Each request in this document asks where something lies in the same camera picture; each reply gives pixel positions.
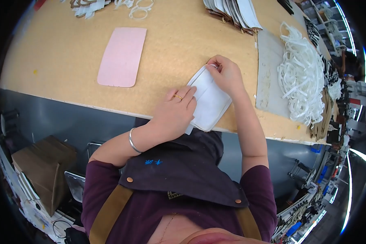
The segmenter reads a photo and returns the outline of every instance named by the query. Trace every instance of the cutting mat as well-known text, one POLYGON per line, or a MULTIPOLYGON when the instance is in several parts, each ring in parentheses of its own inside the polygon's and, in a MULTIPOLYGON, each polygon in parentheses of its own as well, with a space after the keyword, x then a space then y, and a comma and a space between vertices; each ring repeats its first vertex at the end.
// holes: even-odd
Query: cutting mat
POLYGON ((259 70, 256 108, 290 118, 289 100, 282 99, 283 93, 278 83, 277 67, 283 61, 284 43, 263 29, 258 33, 259 70))

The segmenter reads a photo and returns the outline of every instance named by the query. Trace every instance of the wooden tabletop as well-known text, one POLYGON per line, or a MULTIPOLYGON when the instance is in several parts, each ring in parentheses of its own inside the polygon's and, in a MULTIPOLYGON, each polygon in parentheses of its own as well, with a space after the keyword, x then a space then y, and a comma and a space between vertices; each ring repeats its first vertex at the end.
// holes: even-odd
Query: wooden tabletop
MULTIPOLYGON (((274 35, 280 35, 279 26, 285 21, 307 37, 305 27, 278 2, 252 3, 260 24, 274 35)), ((0 88, 150 118, 169 88, 186 85, 210 57, 221 54, 239 65, 254 106, 258 50, 253 36, 210 15, 198 0, 155 1, 141 21, 130 19, 126 6, 114 8, 110 4, 85 20, 74 16, 69 1, 50 0, 37 12, 26 14, 7 52, 0 88), (96 81, 116 27, 147 28, 136 84, 131 88, 103 86, 96 81)), ((260 110, 256 113, 266 138, 315 143, 303 124, 260 110)), ((233 104, 216 127, 236 132, 233 104)))

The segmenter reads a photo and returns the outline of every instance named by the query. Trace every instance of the bracelet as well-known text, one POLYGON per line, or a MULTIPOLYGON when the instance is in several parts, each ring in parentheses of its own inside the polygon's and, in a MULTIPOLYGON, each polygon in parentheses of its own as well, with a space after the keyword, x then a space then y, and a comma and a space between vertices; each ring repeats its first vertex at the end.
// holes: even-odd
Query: bracelet
POLYGON ((129 142, 130 142, 130 145, 132 146, 132 148, 137 152, 137 153, 142 153, 140 150, 138 150, 136 147, 135 147, 135 145, 133 144, 133 140, 132 140, 132 131, 133 131, 133 129, 135 129, 135 128, 132 128, 131 130, 130 130, 130 132, 129 132, 129 142))

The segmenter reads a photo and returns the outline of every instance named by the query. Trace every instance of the leather strap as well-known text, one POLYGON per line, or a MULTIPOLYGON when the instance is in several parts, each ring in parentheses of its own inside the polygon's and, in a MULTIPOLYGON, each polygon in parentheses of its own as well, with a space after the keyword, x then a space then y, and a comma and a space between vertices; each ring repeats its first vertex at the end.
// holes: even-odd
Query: leather strap
MULTIPOLYGON (((117 187, 112 191, 92 224, 89 233, 89 242, 91 244, 106 243, 112 227, 117 221, 129 198, 132 196, 132 193, 133 190, 121 185, 117 185, 117 187)), ((256 224, 249 208, 236 209, 236 215, 241 229, 243 230, 244 237, 261 241, 258 225, 256 224)))
POLYGON ((258 225, 256 224, 254 216, 252 215, 249 208, 236 209, 236 215, 241 229, 243 230, 244 237, 261 241, 258 225))
POLYGON ((117 185, 106 202, 104 202, 89 232, 91 244, 105 244, 108 235, 132 196, 133 190, 117 185))

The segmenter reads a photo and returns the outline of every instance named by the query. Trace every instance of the hand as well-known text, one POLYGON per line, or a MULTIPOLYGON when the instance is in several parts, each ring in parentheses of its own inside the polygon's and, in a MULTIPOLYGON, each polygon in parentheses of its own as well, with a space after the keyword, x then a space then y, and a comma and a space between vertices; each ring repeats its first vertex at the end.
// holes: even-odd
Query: hand
POLYGON ((218 87, 232 99, 236 93, 242 90, 245 91, 240 68, 230 59, 216 55, 207 62, 206 69, 210 72, 218 87))
POLYGON ((164 101, 156 106, 153 119, 148 125, 160 135, 160 143, 172 141, 185 133, 190 121, 194 119, 197 101, 193 95, 196 90, 195 86, 171 89, 164 101))

